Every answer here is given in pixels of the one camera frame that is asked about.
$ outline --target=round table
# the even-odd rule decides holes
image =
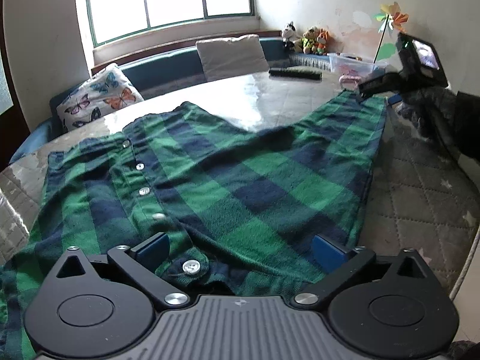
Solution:
[[[37,216],[51,151],[64,151],[88,137],[121,131],[146,114],[173,110],[185,101],[249,131],[287,125],[335,97],[339,75],[322,81],[255,73],[209,82],[134,104],[69,132],[0,174],[0,263],[27,242]],[[389,107],[373,169],[360,244],[378,254],[419,250],[441,284],[451,290],[474,240],[478,191],[444,151],[419,139]]]

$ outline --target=white pillow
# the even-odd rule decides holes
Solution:
[[[199,40],[198,55],[207,81],[268,71],[258,35]]]
[[[70,93],[57,114],[67,132],[141,101],[143,97],[118,65],[109,64]]]

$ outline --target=silver screw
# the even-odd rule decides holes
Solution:
[[[309,294],[308,292],[305,292],[303,294],[298,294],[295,297],[295,301],[298,304],[311,305],[318,302],[318,296],[316,296],[315,294]]]
[[[165,296],[165,302],[171,304],[172,306],[179,306],[188,301],[188,296],[181,294],[179,292],[174,292]]]

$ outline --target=shirt placket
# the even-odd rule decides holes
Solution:
[[[122,205],[129,205],[130,209],[133,206],[130,219],[142,240],[158,232],[169,237],[169,257],[160,264],[155,274],[172,284],[187,286],[208,272],[208,258],[193,245],[182,224],[157,199],[154,186],[145,174],[145,164],[137,159],[131,141],[126,136],[123,138],[116,161],[116,165],[121,167],[122,182],[127,185],[122,189],[124,194],[119,196]]]

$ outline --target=plush toy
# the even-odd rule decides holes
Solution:
[[[327,43],[330,39],[330,34],[327,30],[321,28],[320,33],[316,39],[316,43],[312,47],[312,52],[318,56],[323,56],[327,53]]]
[[[285,51],[292,51],[295,49],[295,42],[299,37],[297,36],[297,30],[293,25],[293,21],[288,23],[282,31],[283,47]]]
[[[303,38],[301,39],[301,46],[304,54],[310,54],[315,46],[315,41],[319,36],[320,31],[317,27],[311,27],[307,32],[303,34]]]
[[[298,38],[295,42],[293,42],[294,51],[296,53],[303,52],[303,38]]]

